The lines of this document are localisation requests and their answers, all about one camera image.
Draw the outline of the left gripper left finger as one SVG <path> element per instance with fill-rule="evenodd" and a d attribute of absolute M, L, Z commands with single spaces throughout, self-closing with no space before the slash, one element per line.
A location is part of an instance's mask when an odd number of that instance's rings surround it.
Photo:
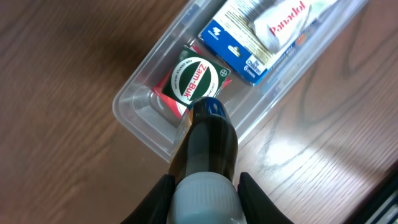
<path fill-rule="evenodd" d="M 121 224 L 166 224 L 175 192 L 175 177 L 165 174 Z"/>

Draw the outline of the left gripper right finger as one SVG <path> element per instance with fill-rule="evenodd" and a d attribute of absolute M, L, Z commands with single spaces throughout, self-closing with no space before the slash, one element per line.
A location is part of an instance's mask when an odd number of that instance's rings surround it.
<path fill-rule="evenodd" d="M 238 195 L 247 224 L 293 224 L 247 172 L 240 174 Z"/>

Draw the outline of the dark bottle white cap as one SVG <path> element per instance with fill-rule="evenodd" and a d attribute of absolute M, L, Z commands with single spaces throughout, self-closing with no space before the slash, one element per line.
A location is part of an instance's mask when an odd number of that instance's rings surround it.
<path fill-rule="evenodd" d="M 168 223 L 245 223 L 233 185 L 238 138 L 223 104 L 193 101 L 174 142 L 169 174 L 175 177 Z"/>

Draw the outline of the red medicine box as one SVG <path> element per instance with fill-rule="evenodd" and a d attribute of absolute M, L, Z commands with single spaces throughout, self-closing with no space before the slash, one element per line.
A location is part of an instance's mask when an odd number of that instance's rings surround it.
<path fill-rule="evenodd" d="M 193 51 L 195 51 L 196 53 L 204 56 L 204 54 L 200 51 L 200 49 L 196 46 L 196 45 L 191 45 L 188 48 L 192 49 Z M 162 93 L 162 89 L 166 83 L 166 81 L 168 80 L 172 69 L 174 68 L 174 66 L 172 68 L 170 68 L 170 70 L 168 71 L 168 73 L 165 75 L 165 77 L 155 86 L 153 87 L 152 91 L 159 96 L 159 98 L 164 101 L 164 103 L 169 107 L 169 109 L 173 112 L 173 114 L 177 117 L 177 118 L 181 118 L 184 111 L 187 109 L 187 106 L 184 106 L 182 104 L 180 104 L 179 102 L 169 98 L 168 96 L 164 95 Z M 225 81 L 224 85 L 222 86 L 221 90 L 224 89 L 225 87 L 227 87 L 230 83 L 232 82 L 232 79 L 230 77 L 227 78 L 227 80 Z"/>

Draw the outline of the green box round logo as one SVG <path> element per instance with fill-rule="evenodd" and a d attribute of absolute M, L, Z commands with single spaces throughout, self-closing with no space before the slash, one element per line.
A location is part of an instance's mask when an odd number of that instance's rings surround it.
<path fill-rule="evenodd" d="M 185 46 L 162 93 L 188 106 L 198 98 L 216 97 L 231 70 Z"/>

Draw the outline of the blue white medicine box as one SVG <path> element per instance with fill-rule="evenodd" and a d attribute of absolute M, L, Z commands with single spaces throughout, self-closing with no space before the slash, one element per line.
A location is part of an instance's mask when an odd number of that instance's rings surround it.
<path fill-rule="evenodd" d="M 249 27 L 252 21 L 278 2 L 226 1 L 199 35 L 212 52 L 252 86 L 258 85 L 292 51 L 300 37 L 291 40 L 281 51 L 273 54 L 263 46 Z"/>

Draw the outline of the white Panadol box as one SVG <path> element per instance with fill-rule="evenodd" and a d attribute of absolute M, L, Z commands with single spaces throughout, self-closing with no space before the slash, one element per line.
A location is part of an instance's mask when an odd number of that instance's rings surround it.
<path fill-rule="evenodd" d="M 284 0 L 265 10 L 249 24 L 263 46 L 281 51 L 316 21 L 336 0 Z"/>

